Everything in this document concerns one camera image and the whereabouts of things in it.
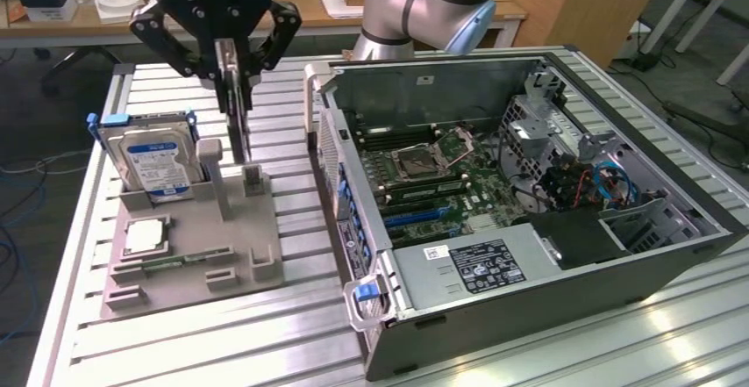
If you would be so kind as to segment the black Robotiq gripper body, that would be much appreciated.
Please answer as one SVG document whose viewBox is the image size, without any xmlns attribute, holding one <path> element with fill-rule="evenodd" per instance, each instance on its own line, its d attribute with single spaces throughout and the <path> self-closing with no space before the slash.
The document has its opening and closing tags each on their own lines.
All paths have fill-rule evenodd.
<svg viewBox="0 0 749 387">
<path fill-rule="evenodd" d="M 250 35 L 272 0 L 159 0 L 159 5 L 196 38 L 203 54 L 215 52 L 219 39 Z"/>
</svg>

